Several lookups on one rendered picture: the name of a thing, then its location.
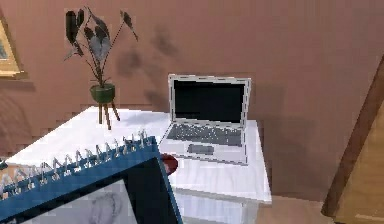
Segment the blue spiral notepad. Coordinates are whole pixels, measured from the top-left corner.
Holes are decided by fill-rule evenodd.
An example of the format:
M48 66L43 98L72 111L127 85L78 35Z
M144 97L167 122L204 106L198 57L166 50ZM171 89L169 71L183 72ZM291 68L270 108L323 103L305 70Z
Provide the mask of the blue spiral notepad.
M0 224L183 224L156 138L17 169L0 180Z

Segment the silver open laptop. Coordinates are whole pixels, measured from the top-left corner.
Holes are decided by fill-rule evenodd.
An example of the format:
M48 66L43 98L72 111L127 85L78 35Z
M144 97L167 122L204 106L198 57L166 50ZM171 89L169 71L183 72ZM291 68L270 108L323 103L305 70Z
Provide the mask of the silver open laptop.
M245 165L249 78L171 74L170 125L159 148L176 157Z

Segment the red round object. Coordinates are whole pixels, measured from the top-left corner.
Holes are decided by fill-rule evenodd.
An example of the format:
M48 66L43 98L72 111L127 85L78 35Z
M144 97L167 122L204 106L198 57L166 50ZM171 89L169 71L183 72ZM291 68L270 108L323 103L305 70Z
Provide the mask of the red round object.
M169 154L162 154L161 160L165 166L167 175L173 174L178 168L178 161L176 158Z

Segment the white table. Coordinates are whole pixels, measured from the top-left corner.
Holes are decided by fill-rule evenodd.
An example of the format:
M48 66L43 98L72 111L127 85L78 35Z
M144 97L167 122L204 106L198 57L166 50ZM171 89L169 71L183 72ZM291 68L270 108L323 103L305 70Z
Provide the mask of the white table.
M164 112L120 109L120 118L108 129L97 121L98 109L90 107L31 145L11 156L17 165L62 162L67 156L85 154L96 147L115 146L145 130L161 139L170 125ZM246 124L246 166L180 158L169 176L186 224L255 224L258 206L272 202L260 139L261 125Z

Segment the house plant in green pot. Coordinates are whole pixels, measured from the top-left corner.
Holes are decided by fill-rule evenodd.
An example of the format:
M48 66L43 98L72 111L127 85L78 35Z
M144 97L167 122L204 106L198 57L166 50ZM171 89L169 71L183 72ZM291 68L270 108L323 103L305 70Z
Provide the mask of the house plant in green pot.
M65 34L72 46L66 59L78 55L90 67L96 82L90 87L90 93L98 104L98 122L102 124L103 120L106 120L107 128L111 129L109 105L112 106L117 120L120 120L120 116L114 103L116 87L109 83L105 76L107 59L124 26L131 30L136 41L139 40L139 36L127 12L120 11L121 23L115 36L111 37L107 24L88 6L85 6L85 9L86 11L79 9L77 12L69 10L65 13Z

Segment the gold framed wall picture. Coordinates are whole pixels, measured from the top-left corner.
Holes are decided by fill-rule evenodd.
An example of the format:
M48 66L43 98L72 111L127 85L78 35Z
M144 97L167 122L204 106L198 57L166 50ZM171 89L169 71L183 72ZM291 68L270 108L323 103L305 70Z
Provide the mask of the gold framed wall picture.
M27 72L19 60L6 18L0 8L0 79L26 79Z

